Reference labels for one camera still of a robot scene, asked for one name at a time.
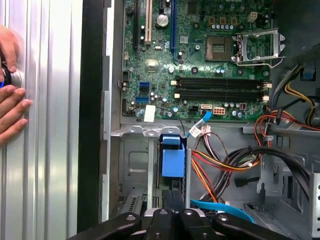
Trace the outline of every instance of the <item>black ram slot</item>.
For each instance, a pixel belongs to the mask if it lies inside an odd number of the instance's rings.
[[[208,90],[180,90],[182,100],[216,100],[221,102],[256,102],[262,100],[261,92],[243,91],[208,91]]]
[[[218,79],[218,78],[194,78],[194,77],[176,77],[183,89],[251,89],[255,90],[261,86],[257,80],[250,79]]]
[[[133,48],[135,52],[138,51],[139,45],[139,15],[140,15],[140,0],[134,0],[134,12],[133,12]]]

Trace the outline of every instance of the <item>finger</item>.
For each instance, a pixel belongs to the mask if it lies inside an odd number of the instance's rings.
[[[14,124],[28,109],[32,101],[24,99],[19,102],[17,106],[11,109],[6,115],[0,118],[0,133],[7,130],[12,124]]]
[[[0,119],[11,109],[17,105],[17,103],[24,97],[26,90],[19,88],[13,92],[13,94],[0,103]]]
[[[20,119],[6,131],[0,134],[0,147],[16,136],[28,123],[27,119]]]
[[[8,35],[2,36],[0,38],[0,49],[4,55],[8,70],[11,73],[14,73],[17,70],[17,55],[12,42],[12,39],[8,37]]]
[[[0,103],[2,103],[3,100],[9,97],[15,91],[15,89],[16,88],[12,85],[0,88]]]

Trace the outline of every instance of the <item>black plastic part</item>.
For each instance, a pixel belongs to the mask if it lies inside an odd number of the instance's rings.
[[[6,65],[2,64],[2,69],[3,69],[3,72],[4,72],[4,84],[3,84],[3,87],[4,86],[7,86],[7,85],[11,85],[12,84],[12,76],[11,76],[11,73],[9,72],[8,68]]]
[[[140,0],[134,0],[133,10],[133,49],[137,53],[139,45],[139,16],[140,16]]]
[[[178,214],[183,226],[182,237],[186,240],[219,240],[211,226],[204,225],[199,214],[192,209],[180,211]]]
[[[159,13],[163,14],[165,12],[165,0],[159,0]]]
[[[282,107],[280,107],[276,113],[275,122],[277,125],[279,125],[281,122],[282,111],[283,111],[283,109],[282,109]]]
[[[170,209],[158,209],[154,212],[150,226],[147,228],[144,240],[169,240],[173,237],[174,216]]]
[[[68,240],[116,240],[140,231],[142,227],[141,217],[132,212],[126,212],[108,221],[80,232],[68,238]]]
[[[237,240],[291,240],[277,232],[225,212],[212,218],[212,227],[216,232],[235,237]]]

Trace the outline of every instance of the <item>side panel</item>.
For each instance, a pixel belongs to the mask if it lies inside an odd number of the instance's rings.
[[[0,0],[33,101],[28,127],[1,149],[2,240],[77,233],[81,22],[81,0]]]

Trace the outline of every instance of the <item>pci express slot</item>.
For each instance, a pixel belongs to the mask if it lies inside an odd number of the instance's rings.
[[[221,102],[257,102],[262,101],[261,92],[243,91],[209,91],[209,90],[189,90],[179,91],[182,100],[216,100]]]
[[[152,1],[146,0],[146,13],[145,13],[145,44],[151,45],[151,31],[152,31]]]
[[[261,87],[261,82],[250,79],[218,79],[218,78],[194,78],[177,77],[176,81],[180,83],[182,89],[241,89],[255,90]]]
[[[133,49],[137,51],[139,45],[139,16],[140,16],[140,0],[134,0],[133,9]]]
[[[172,53],[176,47],[176,31],[177,31],[177,0],[171,2],[171,21],[170,21],[170,50]]]

